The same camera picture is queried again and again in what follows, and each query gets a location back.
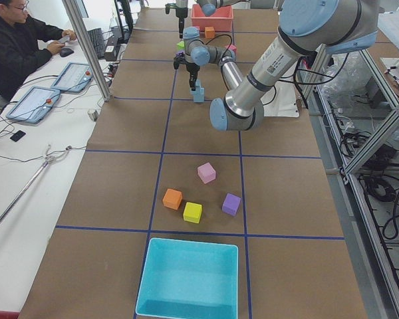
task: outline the tablet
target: tablet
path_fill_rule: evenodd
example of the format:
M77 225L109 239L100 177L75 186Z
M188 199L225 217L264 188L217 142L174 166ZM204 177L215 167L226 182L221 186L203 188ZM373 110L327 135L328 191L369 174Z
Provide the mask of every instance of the tablet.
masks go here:
M33 86L6 114L6 117L18 122L38 123L50 112L60 96L59 90Z
M51 88L61 92L79 93L90 80L92 80L92 71L88 64L69 62Z

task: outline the eyeglasses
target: eyeglasses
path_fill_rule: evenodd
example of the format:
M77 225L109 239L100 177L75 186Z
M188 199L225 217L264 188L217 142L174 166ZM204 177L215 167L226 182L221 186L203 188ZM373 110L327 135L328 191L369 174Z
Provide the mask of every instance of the eyeglasses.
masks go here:
M15 9L19 9L19 10L21 10L22 12L24 12L24 11L27 10L28 4L29 4L29 1L27 1L27 3L26 3L22 8L14 7L14 6L12 6L12 5L8 5L8 7L12 7L12 8L15 8Z

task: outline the black jacket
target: black jacket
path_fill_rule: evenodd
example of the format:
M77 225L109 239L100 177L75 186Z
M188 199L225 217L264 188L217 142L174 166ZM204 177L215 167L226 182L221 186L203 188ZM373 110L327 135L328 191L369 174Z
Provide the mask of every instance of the black jacket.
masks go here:
M62 29L28 16L12 27L0 17L0 95L11 100L25 79L52 57L37 40L59 40Z

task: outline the keyboard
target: keyboard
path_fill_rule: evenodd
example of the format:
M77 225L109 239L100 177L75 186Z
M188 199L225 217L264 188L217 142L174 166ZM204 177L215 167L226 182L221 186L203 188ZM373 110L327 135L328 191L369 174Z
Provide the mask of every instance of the keyboard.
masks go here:
M104 58L105 56L105 41L104 41L104 36L102 35L102 29L101 28L96 28L87 31L90 41L92 41L92 45L94 48L94 51L96 52L96 56L98 58Z

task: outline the black mouse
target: black mouse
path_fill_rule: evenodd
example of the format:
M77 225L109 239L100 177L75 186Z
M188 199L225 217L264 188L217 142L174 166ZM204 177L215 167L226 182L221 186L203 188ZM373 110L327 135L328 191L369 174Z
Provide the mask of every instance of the black mouse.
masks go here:
M74 50L70 48L62 48L59 55L64 58L72 53L74 53Z

